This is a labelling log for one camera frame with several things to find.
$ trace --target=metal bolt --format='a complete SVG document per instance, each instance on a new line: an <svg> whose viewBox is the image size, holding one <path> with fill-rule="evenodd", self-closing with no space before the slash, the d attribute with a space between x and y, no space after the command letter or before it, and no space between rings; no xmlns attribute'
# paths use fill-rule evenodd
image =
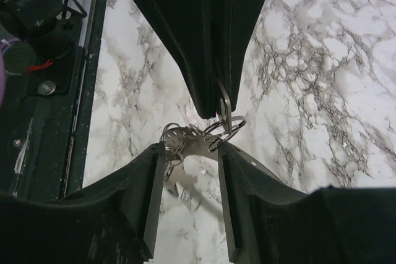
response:
<svg viewBox="0 0 396 264"><path fill-rule="evenodd" d="M20 141L20 139L14 139L14 141L12 142L12 144L15 146L15 147L20 147L20 145L22 144L22 142Z"/></svg>
<svg viewBox="0 0 396 264"><path fill-rule="evenodd" d="M56 89L55 83L50 80L46 80L45 82L41 83L38 86L37 93L43 96L47 96L54 93L55 89Z"/></svg>

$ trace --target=marble table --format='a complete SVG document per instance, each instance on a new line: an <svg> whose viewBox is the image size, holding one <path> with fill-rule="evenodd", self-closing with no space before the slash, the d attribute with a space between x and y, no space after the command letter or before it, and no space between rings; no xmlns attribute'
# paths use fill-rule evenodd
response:
<svg viewBox="0 0 396 264"><path fill-rule="evenodd" d="M232 140L303 192L396 186L396 0L266 0L247 49ZM132 0L107 0L84 186L119 169L169 122L205 127L174 60ZM216 163L189 157L221 207ZM164 192L153 263L228 263L205 210Z"/></svg>

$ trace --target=marble pattern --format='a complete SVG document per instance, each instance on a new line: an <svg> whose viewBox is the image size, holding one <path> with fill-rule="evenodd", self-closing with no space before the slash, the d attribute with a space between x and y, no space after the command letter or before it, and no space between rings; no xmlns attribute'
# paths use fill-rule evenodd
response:
<svg viewBox="0 0 396 264"><path fill-rule="evenodd" d="M304 192L396 186L396 0L266 0L249 44L231 141ZM158 142L205 127L181 73L132 0L107 0L84 186ZM185 161L221 207L216 163ZM228 263L221 226L163 193L154 263Z"/></svg>

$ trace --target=purple cable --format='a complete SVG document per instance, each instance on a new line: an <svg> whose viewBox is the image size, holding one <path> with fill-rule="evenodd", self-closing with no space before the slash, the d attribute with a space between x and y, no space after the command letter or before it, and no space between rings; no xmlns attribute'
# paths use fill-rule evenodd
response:
<svg viewBox="0 0 396 264"><path fill-rule="evenodd" d="M7 40L6 43L0 41L1 42L0 44L0 107L4 100L4 95L6 92L6 82L7 82L6 63L4 62L2 52L5 50L6 47L18 41L19 41L18 38L11 38L10 40Z"/></svg>

